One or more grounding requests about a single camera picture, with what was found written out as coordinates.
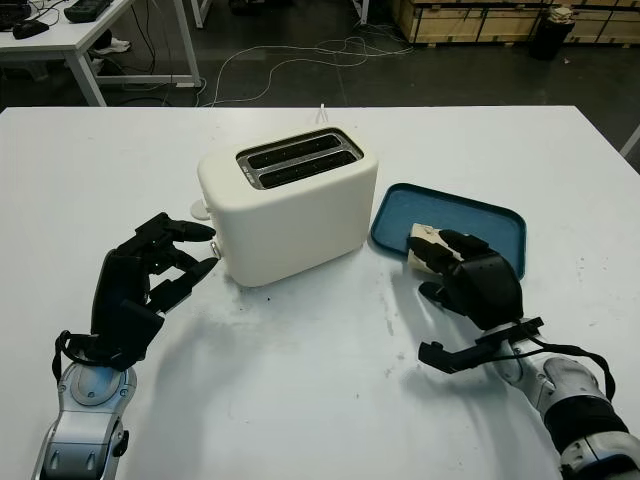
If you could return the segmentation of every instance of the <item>desk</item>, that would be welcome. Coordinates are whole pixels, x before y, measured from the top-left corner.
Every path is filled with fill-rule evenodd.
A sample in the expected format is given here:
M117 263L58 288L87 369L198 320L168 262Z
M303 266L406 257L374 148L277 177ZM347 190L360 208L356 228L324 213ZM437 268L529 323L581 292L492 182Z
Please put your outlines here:
M133 1L113 0L109 8L95 22L89 23L69 22L62 10L74 2L62 3L57 7L60 10L60 20L46 32L23 40L16 40L11 32L0 32L0 60L29 62L64 59L73 72L87 103L92 106L106 106L98 84L189 82L191 85L199 86L200 75L181 0L174 0L174 5L190 75L94 76L87 50L133 4ZM52 3L54 2L46 2L45 7Z
M404 181L522 215L526 314L543 316L547 339L609 360L614 405L638 434L640 178L586 118L551 106L327 112L380 160L372 216ZM0 115L5 478L29 475L57 414L53 340L88 331L106 251L159 211L189 218L196 165L222 142L313 128L316 117L304 108ZM422 340L455 350L478 335L423 301L419 282L368 244L255 289L235 284L223 261L135 367L118 479L559 479L537 413L491 367L449 376L418 364Z

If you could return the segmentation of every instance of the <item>computer mouse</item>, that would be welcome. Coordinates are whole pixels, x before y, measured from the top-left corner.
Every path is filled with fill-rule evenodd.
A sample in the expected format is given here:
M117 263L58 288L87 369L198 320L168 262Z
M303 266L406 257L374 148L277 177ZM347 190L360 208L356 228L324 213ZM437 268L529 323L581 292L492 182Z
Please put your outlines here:
M39 22L38 20L25 20L13 26L13 36L16 40L22 40L23 38L33 37L47 30L49 30L49 25L46 23Z

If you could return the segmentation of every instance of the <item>blue tray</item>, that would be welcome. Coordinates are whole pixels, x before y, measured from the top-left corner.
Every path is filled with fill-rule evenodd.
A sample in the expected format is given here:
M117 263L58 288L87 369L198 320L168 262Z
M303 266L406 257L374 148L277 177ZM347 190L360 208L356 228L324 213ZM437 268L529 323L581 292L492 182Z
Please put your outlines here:
M513 210L409 183L389 187L371 226L379 247L407 256L414 223L470 233L487 242L524 277L527 225Z

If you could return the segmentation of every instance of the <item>gray floor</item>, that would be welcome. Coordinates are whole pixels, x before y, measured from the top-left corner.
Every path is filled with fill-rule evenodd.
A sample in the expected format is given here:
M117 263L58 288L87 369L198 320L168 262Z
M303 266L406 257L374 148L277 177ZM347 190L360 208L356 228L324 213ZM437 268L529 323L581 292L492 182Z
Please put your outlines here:
M159 0L165 22L152 7L150 33L156 49L157 73L186 72L170 0ZM407 47L384 35L384 28L354 28L357 16L349 0L295 0L291 7L263 8L255 17L230 14L226 0L213 0L204 30L192 29L200 73L208 86L200 104L213 101L220 67L229 56L256 45L313 47L324 40L325 48L339 50L350 36L385 51ZM386 2L373 0L372 21L391 23ZM189 20L190 7L185 4ZM144 0L135 9L145 29ZM133 42L132 51L113 55L120 65L147 68L149 51L131 13L114 26L116 35ZM362 52L352 39L348 51ZM368 50L369 53L380 53ZM236 57L220 78L218 100L251 98L267 86L269 71L277 64L307 58L343 65L362 57L320 54L287 49L255 49ZM107 65L114 73L117 69ZM49 64L44 82L32 82L21 72L8 70L0 83L0 107L18 105L85 105L69 71L60 63ZM191 106L193 89L157 88L151 91L104 90L110 105ZM640 48L564 47L551 62L530 58L525 47L444 46L415 47L403 55L367 58L359 66L336 67L304 61L289 62L273 73L271 87L251 102L221 106L265 107L430 106L430 105L576 105L602 134L619 149L640 123ZM640 171L640 148L629 156Z

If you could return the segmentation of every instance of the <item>wooden crate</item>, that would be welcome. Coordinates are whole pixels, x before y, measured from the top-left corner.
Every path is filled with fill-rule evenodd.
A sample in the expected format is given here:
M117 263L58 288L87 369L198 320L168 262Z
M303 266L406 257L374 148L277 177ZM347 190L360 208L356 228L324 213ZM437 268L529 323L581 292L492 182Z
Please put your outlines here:
M574 10L576 24L567 35L572 43L640 43L640 11Z
M613 12L598 43L640 43L640 11Z
M531 33L539 8L425 8L396 0L393 13L411 43L520 42Z
M546 6L499 4L474 8L393 0L393 16L411 43L524 42L537 28ZM640 43L640 8L634 11L574 8L571 43Z
M576 24L565 38L565 42L595 43L609 19L609 13L607 11L574 10L573 16L576 19Z

